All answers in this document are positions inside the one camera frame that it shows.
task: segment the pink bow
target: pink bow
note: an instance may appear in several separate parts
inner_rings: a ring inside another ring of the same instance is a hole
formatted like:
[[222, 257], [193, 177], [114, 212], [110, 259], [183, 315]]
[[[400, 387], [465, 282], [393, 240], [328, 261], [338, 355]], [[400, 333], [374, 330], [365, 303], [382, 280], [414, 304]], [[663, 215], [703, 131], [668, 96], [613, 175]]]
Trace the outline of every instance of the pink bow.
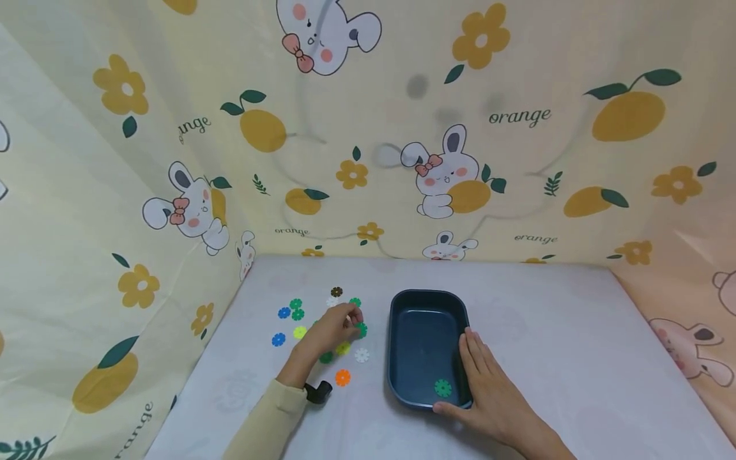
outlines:
[[189, 206], [189, 198], [174, 199], [174, 212], [169, 216], [171, 225], [181, 225], [184, 223], [184, 210]]
[[292, 53], [297, 57], [297, 67], [304, 74], [308, 74], [314, 68], [314, 59], [304, 54], [299, 44], [299, 37], [297, 34], [288, 34], [281, 40], [281, 44], [286, 51]]
[[427, 175], [430, 169], [432, 169], [435, 166], [439, 166], [442, 164], [442, 159], [439, 157], [439, 155], [429, 155], [429, 158], [427, 159], [427, 163], [423, 165], [416, 165], [414, 169], [417, 171], [417, 174], [424, 177]]

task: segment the small black object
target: small black object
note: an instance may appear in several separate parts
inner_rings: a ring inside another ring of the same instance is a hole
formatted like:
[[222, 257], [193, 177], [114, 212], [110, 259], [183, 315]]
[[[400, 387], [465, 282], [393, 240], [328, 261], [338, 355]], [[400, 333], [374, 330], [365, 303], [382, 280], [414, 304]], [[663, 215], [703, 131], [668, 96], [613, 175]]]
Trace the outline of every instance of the small black object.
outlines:
[[317, 388], [307, 383], [304, 385], [304, 389], [307, 390], [307, 401], [313, 404], [324, 404], [327, 396], [332, 392], [332, 385], [326, 381], [321, 381]]

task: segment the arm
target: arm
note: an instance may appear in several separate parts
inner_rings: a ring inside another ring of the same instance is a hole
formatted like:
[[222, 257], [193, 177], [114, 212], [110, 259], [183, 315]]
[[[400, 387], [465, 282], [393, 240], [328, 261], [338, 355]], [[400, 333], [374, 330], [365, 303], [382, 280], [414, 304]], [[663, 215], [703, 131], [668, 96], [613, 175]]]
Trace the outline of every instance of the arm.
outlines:
[[360, 309], [342, 303], [325, 312], [291, 351], [281, 372], [230, 441], [223, 460], [278, 460], [304, 414], [304, 385], [319, 356], [360, 333]]
[[223, 460], [278, 460], [281, 457], [286, 441], [307, 406], [304, 385], [318, 358], [300, 345], [301, 342], [291, 351], [278, 377], [271, 381], [230, 441]]
[[576, 460], [557, 433], [526, 402], [477, 332], [466, 328], [460, 335], [459, 348], [473, 407], [461, 409], [440, 402], [432, 408], [436, 413], [513, 447], [527, 460]]

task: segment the orange snowflake block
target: orange snowflake block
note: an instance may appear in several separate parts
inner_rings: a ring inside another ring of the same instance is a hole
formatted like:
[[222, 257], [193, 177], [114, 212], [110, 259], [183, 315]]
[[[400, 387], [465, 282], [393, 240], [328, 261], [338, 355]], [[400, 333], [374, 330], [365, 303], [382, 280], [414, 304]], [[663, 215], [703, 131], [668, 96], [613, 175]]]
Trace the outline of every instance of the orange snowflake block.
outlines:
[[337, 386], [346, 386], [350, 383], [350, 371], [347, 369], [340, 369], [335, 374], [335, 383]]

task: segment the green snowflake block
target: green snowflake block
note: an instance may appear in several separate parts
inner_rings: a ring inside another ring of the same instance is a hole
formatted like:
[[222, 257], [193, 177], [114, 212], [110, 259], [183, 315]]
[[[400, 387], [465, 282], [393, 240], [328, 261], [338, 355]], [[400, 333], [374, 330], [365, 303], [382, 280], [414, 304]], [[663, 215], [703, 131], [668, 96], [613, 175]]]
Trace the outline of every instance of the green snowflake block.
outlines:
[[434, 383], [434, 392], [437, 393], [437, 396], [439, 397], [450, 397], [453, 393], [453, 386], [444, 378], [440, 378]]

